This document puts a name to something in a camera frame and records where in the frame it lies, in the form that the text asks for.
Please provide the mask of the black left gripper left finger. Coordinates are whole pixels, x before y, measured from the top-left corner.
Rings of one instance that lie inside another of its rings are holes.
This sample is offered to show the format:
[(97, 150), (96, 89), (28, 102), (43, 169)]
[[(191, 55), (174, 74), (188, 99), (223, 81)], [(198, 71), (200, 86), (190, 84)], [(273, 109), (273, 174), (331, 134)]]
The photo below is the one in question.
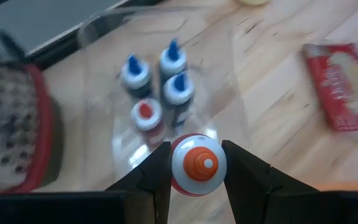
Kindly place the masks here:
[(111, 224), (167, 224), (172, 181), (171, 143), (163, 142), (106, 189), (116, 196)]

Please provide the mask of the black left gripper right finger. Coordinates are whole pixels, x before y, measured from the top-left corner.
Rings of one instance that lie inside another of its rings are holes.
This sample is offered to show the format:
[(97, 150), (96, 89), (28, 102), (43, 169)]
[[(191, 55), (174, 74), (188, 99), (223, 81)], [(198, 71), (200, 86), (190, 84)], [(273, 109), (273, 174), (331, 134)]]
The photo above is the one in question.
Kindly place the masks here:
[(224, 184), (237, 224), (317, 224), (310, 193), (317, 190), (224, 140)]

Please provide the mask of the large red bottle orange cap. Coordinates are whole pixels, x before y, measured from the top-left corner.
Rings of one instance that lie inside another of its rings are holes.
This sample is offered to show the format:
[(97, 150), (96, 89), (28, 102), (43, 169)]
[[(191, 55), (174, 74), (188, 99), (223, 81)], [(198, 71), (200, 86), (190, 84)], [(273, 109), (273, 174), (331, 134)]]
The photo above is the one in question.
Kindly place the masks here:
[(191, 133), (172, 142), (172, 187), (179, 193), (210, 194), (223, 183), (226, 172), (226, 155), (215, 139)]

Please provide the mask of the small red bottle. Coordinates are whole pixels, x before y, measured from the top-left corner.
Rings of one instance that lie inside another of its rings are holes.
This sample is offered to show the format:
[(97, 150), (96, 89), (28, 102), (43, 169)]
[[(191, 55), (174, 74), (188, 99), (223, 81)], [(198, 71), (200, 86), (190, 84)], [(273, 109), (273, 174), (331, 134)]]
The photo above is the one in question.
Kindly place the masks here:
[(160, 102), (154, 98), (144, 98), (131, 109), (131, 122), (142, 136), (146, 145), (158, 147), (165, 138), (165, 122)]

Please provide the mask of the blue bottle white collar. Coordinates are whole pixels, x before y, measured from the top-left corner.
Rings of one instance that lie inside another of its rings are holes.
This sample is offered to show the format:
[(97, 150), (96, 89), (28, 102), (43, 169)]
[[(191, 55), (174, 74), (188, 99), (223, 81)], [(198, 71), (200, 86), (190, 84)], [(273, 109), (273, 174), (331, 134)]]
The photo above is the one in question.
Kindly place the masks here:
[(186, 72), (169, 78), (162, 88), (161, 103), (166, 122), (171, 127), (184, 124), (195, 95), (195, 86)]
[(122, 66), (120, 78), (125, 90), (135, 99), (150, 97), (153, 92), (150, 65), (130, 54)]
[(170, 77), (186, 70), (187, 55), (180, 47), (178, 39), (172, 39), (169, 46), (162, 51), (158, 66), (161, 76), (165, 77)]

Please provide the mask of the red snack packet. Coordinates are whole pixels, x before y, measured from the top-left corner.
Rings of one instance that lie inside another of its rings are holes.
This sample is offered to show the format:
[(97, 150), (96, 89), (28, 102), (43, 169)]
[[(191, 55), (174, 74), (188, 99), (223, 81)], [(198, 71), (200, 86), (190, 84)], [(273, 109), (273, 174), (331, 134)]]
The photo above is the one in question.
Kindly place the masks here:
[(304, 44), (302, 54), (331, 128), (358, 131), (358, 45)]

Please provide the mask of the clear plastic tray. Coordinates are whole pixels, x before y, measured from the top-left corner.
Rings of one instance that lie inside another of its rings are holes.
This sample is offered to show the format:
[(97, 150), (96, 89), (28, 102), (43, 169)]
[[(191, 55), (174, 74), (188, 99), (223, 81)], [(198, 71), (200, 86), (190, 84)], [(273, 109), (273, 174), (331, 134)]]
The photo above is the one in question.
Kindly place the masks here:
[[(85, 53), (83, 186), (105, 189), (147, 158), (161, 141), (187, 133), (247, 142), (247, 117), (234, 74), (232, 29), (207, 7), (123, 7), (101, 12), (79, 29)], [(155, 137), (131, 121), (137, 98), (124, 73), (137, 59), (151, 76), (151, 97), (162, 95), (161, 74), (169, 62), (162, 52), (176, 40), (183, 51), (195, 95), (185, 122), (166, 124)]]

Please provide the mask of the red metal box grater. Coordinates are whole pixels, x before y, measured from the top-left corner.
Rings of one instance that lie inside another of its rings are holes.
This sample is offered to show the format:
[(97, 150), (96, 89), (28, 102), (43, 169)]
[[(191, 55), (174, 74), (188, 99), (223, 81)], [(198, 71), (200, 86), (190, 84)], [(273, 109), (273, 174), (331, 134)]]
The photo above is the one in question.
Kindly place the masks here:
[(42, 72), (0, 56), (0, 194), (29, 192), (60, 172), (60, 110)]

